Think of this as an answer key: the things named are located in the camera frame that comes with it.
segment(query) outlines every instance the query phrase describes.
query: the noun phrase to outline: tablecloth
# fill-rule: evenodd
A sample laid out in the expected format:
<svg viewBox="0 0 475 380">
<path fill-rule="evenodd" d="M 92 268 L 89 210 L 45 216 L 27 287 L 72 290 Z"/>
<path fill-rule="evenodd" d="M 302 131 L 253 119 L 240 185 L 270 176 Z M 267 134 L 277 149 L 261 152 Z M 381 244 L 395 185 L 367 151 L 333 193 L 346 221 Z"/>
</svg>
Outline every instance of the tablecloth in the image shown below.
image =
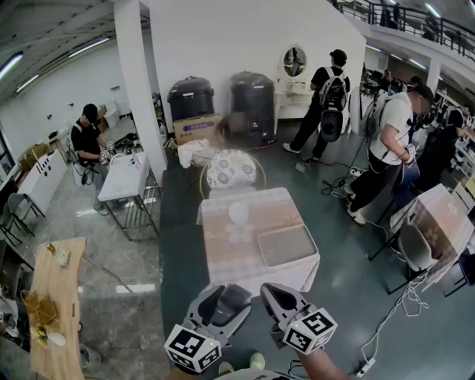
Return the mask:
<svg viewBox="0 0 475 380">
<path fill-rule="evenodd" d="M 391 232 L 411 218 L 410 223 L 425 236 L 438 261 L 427 271 L 423 290 L 440 280 L 467 246 L 474 226 L 448 190 L 439 184 L 391 217 Z"/>
<path fill-rule="evenodd" d="M 234 202 L 247 205 L 249 219 L 237 231 L 238 241 L 231 243 L 229 235 L 235 233 L 237 225 L 228 211 Z M 234 283 L 247 289 L 253 297 L 259 295 L 264 282 L 277 282 L 302 292 L 310 290 L 320 262 L 319 254 L 305 263 L 270 269 L 263 261 L 257 242 L 262 232 L 304 224 L 285 188 L 204 200 L 197 224 L 203 225 L 209 287 Z"/>
</svg>

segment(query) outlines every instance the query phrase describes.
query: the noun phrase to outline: gray floor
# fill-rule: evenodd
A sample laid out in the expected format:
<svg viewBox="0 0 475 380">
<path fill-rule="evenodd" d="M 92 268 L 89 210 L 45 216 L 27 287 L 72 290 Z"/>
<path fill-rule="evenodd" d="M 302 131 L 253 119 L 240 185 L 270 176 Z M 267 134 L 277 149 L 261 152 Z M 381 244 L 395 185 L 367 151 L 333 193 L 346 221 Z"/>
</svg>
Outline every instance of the gray floor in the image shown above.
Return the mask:
<svg viewBox="0 0 475 380">
<path fill-rule="evenodd" d="M 108 131 L 105 140 L 116 140 L 130 125 L 121 122 Z M 125 239 L 111 217 L 92 209 L 94 189 L 78 189 L 69 166 L 48 208 L 46 219 L 30 213 L 27 224 L 35 237 L 15 229 L 24 241 L 18 251 L 34 265 L 34 252 L 40 243 L 79 236 L 88 239 L 85 254 L 103 265 L 127 285 L 147 284 L 147 292 L 118 293 L 120 283 L 89 263 L 79 270 L 79 300 L 82 330 L 79 341 L 102 356 L 100 368 L 85 371 L 98 379 L 164 379 L 168 373 L 163 346 L 160 307 L 160 263 L 158 239 L 149 227 L 134 230 L 140 241 Z M 160 199 L 153 218 L 158 225 Z M 30 358 L 10 341 L 0 338 L 0 370 L 9 380 L 30 380 Z"/>
<path fill-rule="evenodd" d="M 297 125 L 280 126 L 280 143 L 290 141 Z M 315 137 L 304 149 L 310 154 Z M 323 161 L 349 164 L 361 139 L 353 134 L 342 136 L 328 146 Z M 337 321 L 338 329 L 326 350 L 346 373 L 353 373 L 362 361 L 360 347 L 376 331 L 377 326 L 401 295 L 387 295 L 387 288 L 404 282 L 404 263 L 389 251 L 373 262 L 365 258 L 384 242 L 384 232 L 375 226 L 360 227 L 346 214 L 346 201 L 321 194 L 323 180 L 332 182 L 345 175 L 343 166 L 315 163 L 304 173 L 295 170 L 296 156 L 282 150 L 280 144 L 268 148 L 261 160 L 268 187 L 283 186 L 289 190 L 305 224 L 318 246 L 321 262 L 310 292 L 309 301 L 324 307 Z M 195 225 L 199 197 L 197 187 L 183 188 L 184 177 L 179 167 L 169 161 L 164 176 L 164 194 L 160 229 L 160 263 L 163 269 L 162 302 L 165 333 L 183 320 L 190 300 L 209 283 L 204 256 L 203 236 Z M 361 150 L 355 165 L 367 167 L 366 151 Z M 364 210 L 364 216 L 376 221 L 389 202 L 388 190 Z M 469 379 L 475 368 L 475 297 L 465 287 L 449 298 L 444 290 L 453 287 L 460 276 L 454 267 L 441 284 L 421 294 L 429 309 L 416 318 L 405 316 L 402 307 L 382 330 L 376 365 L 366 379 L 422 380 Z M 236 368 L 245 367 L 250 355 L 259 351 L 266 357 L 266 368 L 287 372 L 288 363 L 296 358 L 291 349 L 278 351 L 269 336 L 272 320 L 263 304 L 255 298 L 252 313 L 243 328 L 232 337 L 232 348 L 224 359 Z M 415 304 L 408 312 L 417 311 Z M 373 348 L 367 353 L 372 355 Z M 213 379 L 217 364 L 203 377 Z"/>
</svg>

